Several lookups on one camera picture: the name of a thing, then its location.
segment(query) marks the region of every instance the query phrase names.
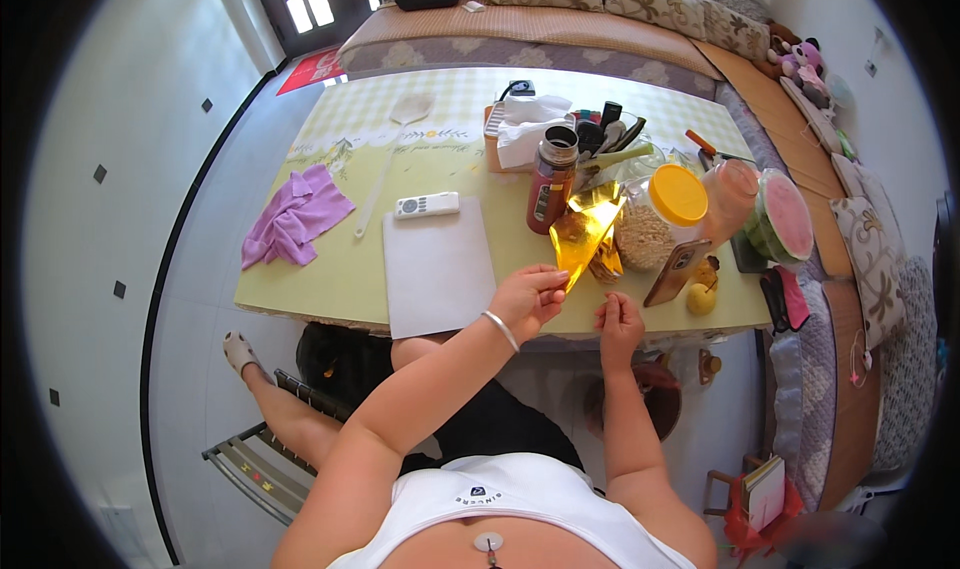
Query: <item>white tank top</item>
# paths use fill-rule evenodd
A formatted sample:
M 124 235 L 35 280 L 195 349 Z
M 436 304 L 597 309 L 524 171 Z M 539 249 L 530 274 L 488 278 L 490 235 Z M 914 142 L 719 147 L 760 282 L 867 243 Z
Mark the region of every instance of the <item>white tank top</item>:
M 334 560 L 329 569 L 378 567 L 415 533 L 481 515 L 524 517 L 561 527 L 621 569 L 695 569 L 626 508 L 594 493 L 582 471 L 533 453 L 467 456 L 439 469 L 404 475 L 393 484 L 390 510 L 373 539 Z

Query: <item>white paper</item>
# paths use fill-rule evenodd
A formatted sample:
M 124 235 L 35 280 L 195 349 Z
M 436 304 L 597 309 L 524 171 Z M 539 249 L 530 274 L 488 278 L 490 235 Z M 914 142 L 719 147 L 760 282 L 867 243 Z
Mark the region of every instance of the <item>white paper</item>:
M 497 290 L 480 199 L 460 199 L 454 215 L 383 216 L 387 308 L 394 338 L 462 329 Z
M 544 132 L 566 122 L 571 102 L 557 95 L 508 96 L 503 102 L 503 122 L 496 136 L 500 167 L 533 163 Z
M 780 459 L 750 490 L 750 527 L 760 531 L 784 512 L 785 463 Z

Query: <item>watermelon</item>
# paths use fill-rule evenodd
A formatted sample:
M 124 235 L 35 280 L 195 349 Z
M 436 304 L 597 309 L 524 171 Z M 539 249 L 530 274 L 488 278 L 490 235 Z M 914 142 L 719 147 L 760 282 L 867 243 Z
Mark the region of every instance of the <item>watermelon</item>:
M 790 178 L 774 168 L 760 177 L 756 204 L 743 231 L 764 258 L 776 263 L 803 263 L 813 252 L 807 203 Z

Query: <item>silver bangle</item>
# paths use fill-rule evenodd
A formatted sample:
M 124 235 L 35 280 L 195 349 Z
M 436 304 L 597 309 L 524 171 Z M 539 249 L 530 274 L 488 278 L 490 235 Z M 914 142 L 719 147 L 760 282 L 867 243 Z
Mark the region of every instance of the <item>silver bangle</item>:
M 510 328 L 507 327 L 502 320 L 500 320 L 500 317 L 490 311 L 483 311 L 481 314 L 486 316 L 487 319 L 493 321 L 494 325 L 498 326 L 500 331 L 503 332 L 503 335 L 507 338 L 507 341 L 510 342 L 510 346 L 513 347 L 514 352 L 519 352 L 521 350 L 521 347 L 517 346 L 517 341 L 514 339 L 514 335 L 510 333 Z

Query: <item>white remote control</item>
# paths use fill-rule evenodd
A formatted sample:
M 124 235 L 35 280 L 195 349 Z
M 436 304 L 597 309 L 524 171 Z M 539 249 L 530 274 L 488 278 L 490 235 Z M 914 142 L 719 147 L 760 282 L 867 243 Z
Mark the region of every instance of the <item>white remote control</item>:
M 401 198 L 396 202 L 396 218 L 415 216 L 452 215 L 460 212 L 460 194 L 443 191 L 428 196 Z

